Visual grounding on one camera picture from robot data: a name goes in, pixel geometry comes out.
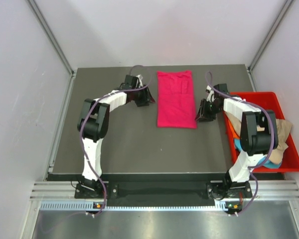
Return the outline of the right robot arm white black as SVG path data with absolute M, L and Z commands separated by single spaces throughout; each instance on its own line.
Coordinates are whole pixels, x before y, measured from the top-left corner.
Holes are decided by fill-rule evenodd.
M 240 153 L 220 183 L 211 184 L 208 192 L 217 200 L 247 191 L 250 176 L 264 157 L 269 157 L 279 144 L 276 115 L 272 110 L 230 96 L 226 84 L 207 86 L 207 98 L 200 103 L 198 122 L 216 119 L 220 112 L 229 113 L 241 122 Z

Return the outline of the pink t shirt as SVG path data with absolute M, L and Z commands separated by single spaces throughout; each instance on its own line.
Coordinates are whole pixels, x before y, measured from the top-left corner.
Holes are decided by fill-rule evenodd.
M 196 129 L 192 72 L 157 72 L 157 126 Z

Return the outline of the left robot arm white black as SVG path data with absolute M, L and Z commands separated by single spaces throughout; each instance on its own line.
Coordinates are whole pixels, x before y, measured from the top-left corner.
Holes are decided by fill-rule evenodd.
M 143 83 L 140 74 L 126 75 L 118 88 L 100 98 L 86 99 L 83 103 L 77 129 L 84 154 L 84 168 L 77 190 L 85 187 L 93 198 L 106 195 L 105 183 L 101 179 L 101 150 L 109 128 L 110 113 L 130 102 L 135 102 L 137 107 L 155 103 L 149 86 Z

